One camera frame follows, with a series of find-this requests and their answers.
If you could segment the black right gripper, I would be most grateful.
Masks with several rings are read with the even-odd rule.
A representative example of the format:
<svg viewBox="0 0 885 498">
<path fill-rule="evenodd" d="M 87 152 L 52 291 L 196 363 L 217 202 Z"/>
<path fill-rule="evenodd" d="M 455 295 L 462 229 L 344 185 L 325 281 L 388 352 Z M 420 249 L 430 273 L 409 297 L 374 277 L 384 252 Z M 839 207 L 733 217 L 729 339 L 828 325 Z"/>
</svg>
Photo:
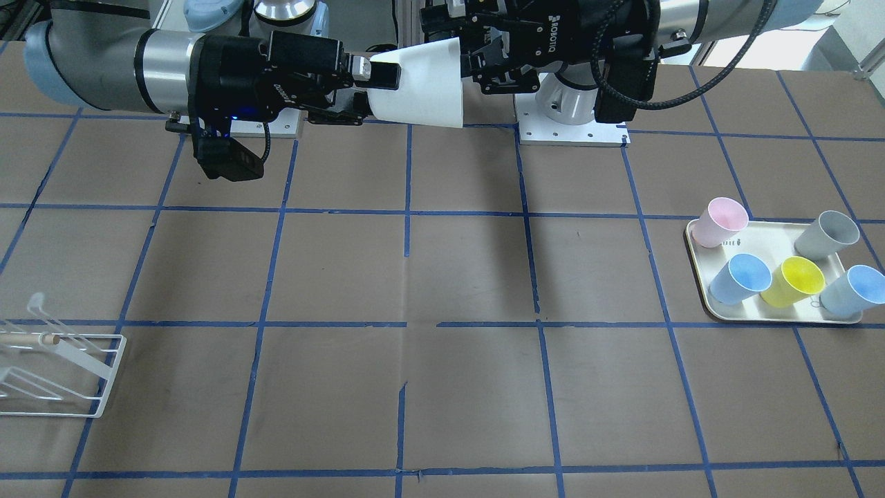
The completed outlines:
<svg viewBox="0 0 885 498">
<path fill-rule="evenodd" d="M 398 63 L 346 53 L 341 41 L 281 31 L 205 35 L 191 62 L 187 108 L 213 129 L 274 122 L 285 108 L 306 110 L 315 124 L 360 125 L 371 113 L 361 89 L 396 91 L 402 74 Z"/>
</svg>

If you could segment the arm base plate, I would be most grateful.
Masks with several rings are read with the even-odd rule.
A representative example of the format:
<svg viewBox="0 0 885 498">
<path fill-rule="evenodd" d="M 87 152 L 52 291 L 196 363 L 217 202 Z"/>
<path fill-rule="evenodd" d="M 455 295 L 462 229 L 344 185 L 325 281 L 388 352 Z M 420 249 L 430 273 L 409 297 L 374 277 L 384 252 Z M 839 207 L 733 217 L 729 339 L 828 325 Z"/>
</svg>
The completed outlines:
<svg viewBox="0 0 885 498">
<path fill-rule="evenodd" d="M 184 126 L 183 133 L 189 133 L 189 117 L 179 111 L 167 111 L 168 118 L 179 118 L 179 123 Z M 284 109 L 279 113 L 274 122 L 269 123 L 272 138 L 296 138 L 301 127 L 303 111 L 296 109 Z M 231 135 L 234 138 L 262 138 L 263 125 L 260 122 L 246 122 L 245 120 L 233 120 Z"/>
<path fill-rule="evenodd" d="M 578 89 L 556 73 L 544 73 L 535 93 L 513 98 L 519 139 L 523 145 L 626 147 L 623 122 L 595 120 L 597 89 Z"/>
</svg>

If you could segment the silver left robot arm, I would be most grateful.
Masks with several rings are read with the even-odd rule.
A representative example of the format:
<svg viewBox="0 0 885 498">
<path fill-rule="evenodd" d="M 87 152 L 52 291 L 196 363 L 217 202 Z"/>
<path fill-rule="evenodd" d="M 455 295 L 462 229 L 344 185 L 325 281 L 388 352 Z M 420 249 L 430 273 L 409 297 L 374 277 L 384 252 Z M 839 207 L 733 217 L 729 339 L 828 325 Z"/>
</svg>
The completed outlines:
<svg viewBox="0 0 885 498">
<path fill-rule="evenodd" d="M 420 11 L 427 40 L 460 41 L 462 75 L 485 95 L 535 96 L 553 122 L 630 122 L 714 88 L 756 38 L 803 22 L 819 1 L 445 1 Z M 699 89 L 654 102 L 658 64 L 696 42 L 745 37 Z"/>
</svg>

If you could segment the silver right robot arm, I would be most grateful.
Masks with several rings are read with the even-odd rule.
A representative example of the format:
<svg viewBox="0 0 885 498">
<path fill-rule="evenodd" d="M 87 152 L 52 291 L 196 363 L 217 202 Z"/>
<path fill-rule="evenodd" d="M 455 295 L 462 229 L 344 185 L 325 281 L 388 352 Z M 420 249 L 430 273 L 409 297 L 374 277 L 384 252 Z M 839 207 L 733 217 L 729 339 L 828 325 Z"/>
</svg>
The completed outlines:
<svg viewBox="0 0 885 498">
<path fill-rule="evenodd" d="M 48 1 L 26 70 L 59 103 L 185 116 L 210 136 L 256 133 L 287 109 L 357 126 L 367 89 L 401 66 L 324 37 L 318 1 Z"/>
</svg>

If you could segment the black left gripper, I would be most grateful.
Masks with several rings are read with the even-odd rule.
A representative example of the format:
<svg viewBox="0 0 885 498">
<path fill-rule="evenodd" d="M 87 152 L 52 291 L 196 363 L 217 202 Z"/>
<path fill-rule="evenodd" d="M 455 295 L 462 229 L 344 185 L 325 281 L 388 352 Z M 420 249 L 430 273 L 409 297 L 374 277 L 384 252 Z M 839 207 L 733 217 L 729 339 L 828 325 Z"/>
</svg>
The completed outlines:
<svg viewBox="0 0 885 498">
<path fill-rule="evenodd" d="M 420 24 L 429 41 L 458 38 L 461 75 L 495 95 L 537 91 L 542 72 L 644 61 L 660 17 L 658 1 L 443 1 Z"/>
</svg>

